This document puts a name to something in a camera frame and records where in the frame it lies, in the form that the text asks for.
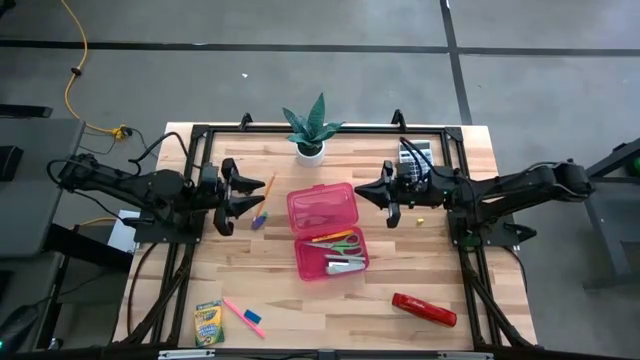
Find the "green handled scissors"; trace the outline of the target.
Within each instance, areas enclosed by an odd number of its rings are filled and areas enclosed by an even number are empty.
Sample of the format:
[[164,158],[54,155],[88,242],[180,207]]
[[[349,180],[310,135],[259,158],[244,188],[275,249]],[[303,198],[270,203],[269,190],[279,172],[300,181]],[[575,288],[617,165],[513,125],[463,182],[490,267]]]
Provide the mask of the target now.
[[333,242],[305,242],[306,246],[327,249],[343,256],[361,256],[364,253],[358,234],[349,234],[342,240]]

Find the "small stapler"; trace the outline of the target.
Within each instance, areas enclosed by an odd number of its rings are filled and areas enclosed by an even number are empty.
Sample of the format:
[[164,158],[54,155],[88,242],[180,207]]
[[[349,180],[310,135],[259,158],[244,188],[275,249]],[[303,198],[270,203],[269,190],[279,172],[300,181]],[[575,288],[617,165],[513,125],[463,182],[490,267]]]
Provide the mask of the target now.
[[360,256],[327,254],[325,259],[328,261],[325,270],[329,276],[358,272],[366,268],[365,258]]

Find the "orange pencil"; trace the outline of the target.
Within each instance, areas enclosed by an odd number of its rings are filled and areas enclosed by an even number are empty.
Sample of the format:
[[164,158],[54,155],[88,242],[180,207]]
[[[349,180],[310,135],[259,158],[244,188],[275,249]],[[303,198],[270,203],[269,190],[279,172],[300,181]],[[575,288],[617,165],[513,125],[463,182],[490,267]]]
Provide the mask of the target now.
[[266,204],[266,200],[267,200],[267,198],[269,196],[269,193],[271,191],[271,188],[273,186],[275,178],[276,178],[276,173],[273,173],[271,178],[270,178],[270,180],[269,180],[269,182],[266,185],[266,189],[265,189],[265,192],[264,192],[264,200],[259,204],[259,206],[258,206],[258,208],[257,208],[257,210],[255,212],[255,217],[254,218],[258,218],[258,217],[261,216],[261,214],[263,212],[263,207]]

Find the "snake plant in white pot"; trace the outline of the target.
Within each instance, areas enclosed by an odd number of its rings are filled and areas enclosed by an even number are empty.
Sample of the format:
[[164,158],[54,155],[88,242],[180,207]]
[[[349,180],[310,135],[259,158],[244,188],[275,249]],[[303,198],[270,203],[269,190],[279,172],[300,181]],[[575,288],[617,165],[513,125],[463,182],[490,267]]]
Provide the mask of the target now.
[[284,118],[292,128],[287,140],[295,144],[296,159],[303,167],[318,167],[324,161],[326,141],[342,127],[343,122],[325,122],[326,104],[320,93],[307,116],[283,107]]

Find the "white paper sheet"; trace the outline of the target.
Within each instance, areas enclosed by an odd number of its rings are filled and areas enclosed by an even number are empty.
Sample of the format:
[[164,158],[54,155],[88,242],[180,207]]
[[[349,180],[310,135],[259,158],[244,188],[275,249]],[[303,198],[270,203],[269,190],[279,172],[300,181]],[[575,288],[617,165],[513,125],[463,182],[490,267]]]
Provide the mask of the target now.
[[134,253],[139,245],[135,241],[136,229],[116,219],[109,236],[108,245],[127,253]]

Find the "grey calculator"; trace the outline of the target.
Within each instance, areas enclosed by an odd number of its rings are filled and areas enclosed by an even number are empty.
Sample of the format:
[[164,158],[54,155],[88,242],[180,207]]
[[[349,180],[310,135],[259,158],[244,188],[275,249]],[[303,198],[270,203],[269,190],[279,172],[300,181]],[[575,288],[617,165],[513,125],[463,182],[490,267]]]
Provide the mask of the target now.
[[413,163],[415,172],[421,169],[423,172],[429,172],[430,167],[425,159],[433,163],[432,146],[430,140],[416,140],[413,142],[414,148],[408,148],[400,143],[398,145],[398,161]]

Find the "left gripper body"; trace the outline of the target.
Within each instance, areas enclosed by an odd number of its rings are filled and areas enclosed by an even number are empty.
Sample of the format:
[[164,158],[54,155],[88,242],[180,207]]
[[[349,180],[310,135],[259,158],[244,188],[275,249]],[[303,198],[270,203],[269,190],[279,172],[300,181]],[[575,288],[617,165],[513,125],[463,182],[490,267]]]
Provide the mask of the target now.
[[213,224],[222,236],[231,236],[234,225],[229,221],[229,216],[233,215],[231,209],[232,192],[237,190],[239,183],[239,171],[232,158],[226,158],[222,162],[221,173],[223,177],[222,190],[219,192],[219,205],[214,212]]

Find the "pink plastic pencil box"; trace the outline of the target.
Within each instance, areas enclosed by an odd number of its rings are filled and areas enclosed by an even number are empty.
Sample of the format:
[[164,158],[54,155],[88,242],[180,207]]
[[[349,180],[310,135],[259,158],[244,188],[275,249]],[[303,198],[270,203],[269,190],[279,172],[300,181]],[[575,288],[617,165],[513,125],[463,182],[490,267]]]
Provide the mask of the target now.
[[[349,183],[316,185],[287,195],[289,223],[294,233],[294,249],[299,277],[305,281],[326,279],[358,273],[369,266],[369,255],[363,231],[357,226],[359,213],[353,186]],[[361,238],[366,268],[362,271],[329,276],[326,274],[327,254],[338,253],[309,247],[305,242],[312,238],[345,230],[353,230]]]

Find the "black aluminium table frame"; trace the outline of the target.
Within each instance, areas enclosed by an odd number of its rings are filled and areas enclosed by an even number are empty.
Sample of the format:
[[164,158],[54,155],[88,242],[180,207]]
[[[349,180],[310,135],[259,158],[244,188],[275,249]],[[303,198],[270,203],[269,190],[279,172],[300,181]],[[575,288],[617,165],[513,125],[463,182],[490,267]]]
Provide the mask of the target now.
[[[402,213],[390,229],[385,214],[359,200],[358,227],[370,256],[360,273],[325,280],[302,280],[297,272],[287,195],[320,184],[360,185],[379,176],[385,160],[396,157],[398,140],[428,139],[437,163],[461,167],[475,179],[497,174],[489,130],[484,126],[348,124],[328,143],[323,163],[301,167],[287,141],[284,123],[211,124],[214,161],[233,158],[247,177],[269,182],[266,224],[251,229],[242,216],[230,237],[207,225],[195,250],[178,343],[194,343],[198,304],[227,298],[243,313],[262,320],[257,336],[226,305],[222,322],[228,348],[468,350],[472,346],[459,257],[450,242],[441,209]],[[424,223],[416,224],[418,218]],[[457,314],[454,327],[417,317],[392,305],[406,294]]]

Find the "grey desk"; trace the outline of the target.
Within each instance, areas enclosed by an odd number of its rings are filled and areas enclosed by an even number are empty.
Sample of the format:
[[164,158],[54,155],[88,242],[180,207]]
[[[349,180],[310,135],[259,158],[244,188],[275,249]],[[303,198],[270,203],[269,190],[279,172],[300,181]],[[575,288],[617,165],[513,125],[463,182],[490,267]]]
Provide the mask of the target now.
[[46,166],[74,154],[84,128],[77,119],[0,119],[0,145],[23,150],[14,179],[0,182],[0,258],[42,249],[61,196]]

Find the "crayon box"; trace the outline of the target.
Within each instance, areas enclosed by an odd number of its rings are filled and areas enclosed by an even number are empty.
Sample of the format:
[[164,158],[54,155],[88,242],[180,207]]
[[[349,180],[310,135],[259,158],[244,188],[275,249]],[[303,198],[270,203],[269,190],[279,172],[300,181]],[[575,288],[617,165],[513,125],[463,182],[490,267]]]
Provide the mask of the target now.
[[196,306],[194,311],[195,345],[199,348],[222,343],[222,301],[215,300]]

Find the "red stapler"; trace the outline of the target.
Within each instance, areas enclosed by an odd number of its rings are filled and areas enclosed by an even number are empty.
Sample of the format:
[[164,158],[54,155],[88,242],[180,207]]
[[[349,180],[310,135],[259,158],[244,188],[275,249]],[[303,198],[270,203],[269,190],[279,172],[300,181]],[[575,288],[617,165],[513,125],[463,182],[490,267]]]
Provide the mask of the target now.
[[395,293],[391,303],[401,310],[443,326],[454,327],[457,324],[456,313],[406,294]]

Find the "pink pencil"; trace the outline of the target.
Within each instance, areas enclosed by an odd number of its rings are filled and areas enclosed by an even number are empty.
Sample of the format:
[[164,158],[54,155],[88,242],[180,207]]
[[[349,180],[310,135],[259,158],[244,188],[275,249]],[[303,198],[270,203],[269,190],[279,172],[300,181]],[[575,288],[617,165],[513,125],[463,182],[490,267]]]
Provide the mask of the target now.
[[223,298],[222,299],[223,303],[240,319],[242,320],[257,336],[259,336],[262,339],[266,338],[266,334],[265,332],[255,323],[253,323],[251,320],[249,320],[248,318],[246,318],[243,313],[240,311],[240,309],[233,303],[231,302],[229,299],[227,298]]

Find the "black desk device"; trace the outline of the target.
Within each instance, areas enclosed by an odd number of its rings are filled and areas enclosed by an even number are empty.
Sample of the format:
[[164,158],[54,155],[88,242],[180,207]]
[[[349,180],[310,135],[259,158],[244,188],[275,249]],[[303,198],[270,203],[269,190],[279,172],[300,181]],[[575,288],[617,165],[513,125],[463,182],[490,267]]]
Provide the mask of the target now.
[[0,146],[0,182],[11,182],[23,155],[18,146]]

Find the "black flat bar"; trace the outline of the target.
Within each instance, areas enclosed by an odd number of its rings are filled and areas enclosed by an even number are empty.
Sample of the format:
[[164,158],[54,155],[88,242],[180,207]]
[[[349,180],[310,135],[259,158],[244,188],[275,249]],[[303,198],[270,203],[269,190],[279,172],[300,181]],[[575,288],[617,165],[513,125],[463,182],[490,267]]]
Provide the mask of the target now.
[[53,112],[51,107],[0,104],[0,117],[12,118],[49,118]]

